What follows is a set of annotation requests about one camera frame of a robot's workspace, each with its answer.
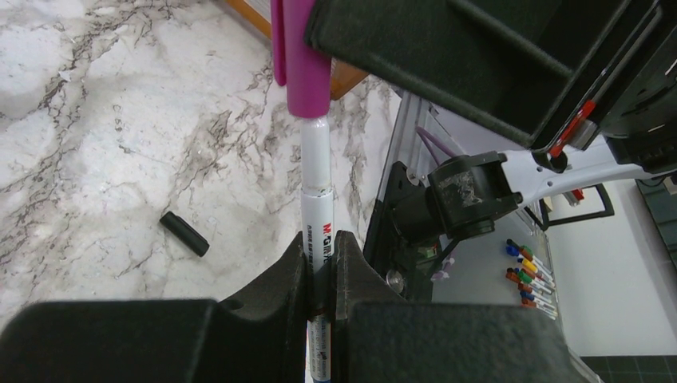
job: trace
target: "white marker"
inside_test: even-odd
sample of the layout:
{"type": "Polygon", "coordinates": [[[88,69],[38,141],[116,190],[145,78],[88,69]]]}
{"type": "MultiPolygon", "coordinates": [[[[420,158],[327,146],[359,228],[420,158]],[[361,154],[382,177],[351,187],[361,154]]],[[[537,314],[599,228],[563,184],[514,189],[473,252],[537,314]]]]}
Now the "white marker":
{"type": "Polygon", "coordinates": [[[329,266],[334,254],[334,191],[331,188],[331,148],[326,117],[302,119],[301,125],[301,223],[303,252],[313,273],[308,325],[311,374],[316,381],[329,380],[331,371],[331,324],[328,305],[329,266]]]}

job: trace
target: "black bracket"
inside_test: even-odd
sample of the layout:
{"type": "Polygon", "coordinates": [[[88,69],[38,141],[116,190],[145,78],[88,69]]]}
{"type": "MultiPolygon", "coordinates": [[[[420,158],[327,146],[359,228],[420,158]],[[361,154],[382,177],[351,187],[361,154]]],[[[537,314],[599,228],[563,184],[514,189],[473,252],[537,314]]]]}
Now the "black bracket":
{"type": "Polygon", "coordinates": [[[550,220],[548,216],[548,206],[545,204],[545,201],[542,199],[538,201],[539,203],[539,208],[540,208],[540,214],[541,217],[540,219],[536,217],[536,214],[529,208],[525,207],[525,211],[533,219],[533,222],[536,223],[536,225],[542,230],[546,231],[550,227],[553,226],[558,226],[558,225],[564,225],[566,223],[574,223],[574,222],[581,222],[581,221],[587,221],[588,219],[595,219],[595,218],[604,218],[604,217],[611,217],[612,215],[615,214],[614,208],[613,208],[613,203],[611,199],[609,198],[609,194],[607,193],[607,189],[604,187],[603,184],[597,184],[594,187],[590,188],[595,188],[597,190],[597,193],[600,195],[600,199],[602,199],[602,204],[604,205],[604,209],[602,211],[597,211],[594,213],[588,213],[588,214],[582,214],[582,215],[575,215],[573,217],[566,217],[566,218],[560,218],[560,219],[554,219],[550,220]]]}

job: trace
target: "marker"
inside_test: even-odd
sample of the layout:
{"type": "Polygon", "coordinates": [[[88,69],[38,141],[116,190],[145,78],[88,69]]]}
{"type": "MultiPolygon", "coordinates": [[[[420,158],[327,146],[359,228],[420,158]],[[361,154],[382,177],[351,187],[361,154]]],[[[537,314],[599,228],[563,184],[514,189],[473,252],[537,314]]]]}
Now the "marker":
{"type": "Polygon", "coordinates": [[[535,295],[530,294],[526,291],[520,291],[520,296],[522,298],[527,298],[529,301],[534,301],[536,304],[542,305],[545,308],[551,309],[553,311],[557,311],[557,308],[555,306],[551,305],[550,303],[547,303],[546,301],[544,301],[544,300],[542,300],[542,299],[536,297],[535,295]]]}
{"type": "Polygon", "coordinates": [[[540,312],[547,315],[548,318],[552,319],[553,321],[557,320],[557,317],[555,316],[555,314],[552,314],[552,313],[550,313],[549,311],[546,311],[546,310],[539,309],[538,306],[536,305],[536,303],[531,302],[528,299],[522,299],[522,307],[528,307],[530,309],[538,309],[538,310],[540,310],[540,312]]]}
{"type": "Polygon", "coordinates": [[[557,313],[556,310],[551,310],[551,309],[549,309],[548,307],[543,307],[540,303],[535,302],[535,301],[532,301],[532,300],[530,300],[530,299],[528,299],[528,298],[522,298],[522,304],[523,304],[523,305],[529,305],[529,306],[531,306],[531,307],[534,307],[534,306],[535,306],[537,309],[542,310],[542,311],[544,311],[544,312],[546,312],[546,313],[549,313],[549,314],[551,314],[551,315],[553,315],[553,316],[556,316],[556,317],[559,317],[559,316],[560,316],[559,313],[557,313]]]}
{"type": "Polygon", "coordinates": [[[533,289],[531,286],[525,285],[525,284],[522,283],[522,282],[520,282],[520,283],[517,284],[517,289],[518,289],[519,291],[526,291],[527,293],[533,295],[534,297],[538,297],[538,298],[540,298],[541,300],[546,301],[547,303],[552,303],[552,300],[550,300],[550,298],[546,298],[543,294],[541,294],[540,292],[538,292],[538,290],[535,290],[535,289],[533,289]]]}
{"type": "Polygon", "coordinates": [[[546,274],[552,274],[552,272],[543,264],[543,261],[538,259],[534,254],[531,249],[529,249],[527,246],[520,246],[515,243],[512,239],[508,239],[505,241],[509,246],[514,247],[516,251],[518,251],[521,255],[523,255],[526,259],[528,259],[532,263],[538,263],[537,266],[539,269],[541,269],[544,273],[546,274]]]}
{"type": "Polygon", "coordinates": [[[517,269],[515,272],[517,273],[517,276],[520,277],[522,282],[528,285],[538,286],[539,290],[545,292],[546,294],[552,294],[552,290],[550,290],[543,282],[529,277],[524,270],[517,269]]]}
{"type": "Polygon", "coordinates": [[[515,272],[513,271],[513,269],[508,269],[508,272],[505,273],[505,277],[506,277],[507,279],[509,279],[509,280],[511,280],[511,281],[513,281],[513,282],[515,282],[515,283],[517,283],[518,285],[519,285],[520,283],[522,283],[522,281],[520,280],[520,277],[518,277],[517,274],[515,274],[515,272]]]}
{"type": "Polygon", "coordinates": [[[329,267],[334,254],[334,191],[327,113],[331,58],[303,41],[314,0],[272,0],[275,81],[287,86],[287,109],[301,124],[301,224],[303,253],[312,270],[308,345],[314,381],[331,379],[331,325],[326,315],[329,267]]]}
{"type": "Polygon", "coordinates": [[[526,268],[529,270],[533,271],[534,273],[538,272],[538,269],[531,263],[528,259],[526,258],[518,258],[517,261],[523,265],[525,265],[526,268]]]}
{"type": "Polygon", "coordinates": [[[534,273],[533,271],[531,271],[531,270],[529,270],[529,269],[526,269],[526,268],[524,268],[524,269],[522,269],[522,270],[524,270],[525,273],[526,273],[531,279],[539,279],[539,280],[541,280],[543,283],[545,283],[546,285],[548,285],[550,288],[553,288],[553,289],[555,288],[555,283],[551,282],[550,280],[547,280],[547,279],[543,278],[543,274],[542,274],[542,273],[540,273],[540,272],[534,273]]]}

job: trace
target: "pink cap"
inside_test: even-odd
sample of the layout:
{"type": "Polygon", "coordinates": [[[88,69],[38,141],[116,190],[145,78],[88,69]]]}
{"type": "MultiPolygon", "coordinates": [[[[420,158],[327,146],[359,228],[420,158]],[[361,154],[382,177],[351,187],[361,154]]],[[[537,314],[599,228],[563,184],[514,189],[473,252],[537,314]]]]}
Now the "pink cap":
{"type": "Polygon", "coordinates": [[[275,80],[287,86],[289,113],[302,118],[317,118],[329,112],[331,58],[303,42],[314,3],[315,0],[272,0],[271,4],[275,80]]]}

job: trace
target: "marker label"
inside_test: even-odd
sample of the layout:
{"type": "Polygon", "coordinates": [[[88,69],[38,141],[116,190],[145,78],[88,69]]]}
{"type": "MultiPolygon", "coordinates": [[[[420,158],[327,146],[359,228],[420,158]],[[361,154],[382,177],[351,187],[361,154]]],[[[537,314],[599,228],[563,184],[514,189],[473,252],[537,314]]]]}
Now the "marker label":
{"type": "Polygon", "coordinates": [[[330,326],[325,314],[313,317],[308,323],[311,376],[316,381],[331,379],[330,326]]]}

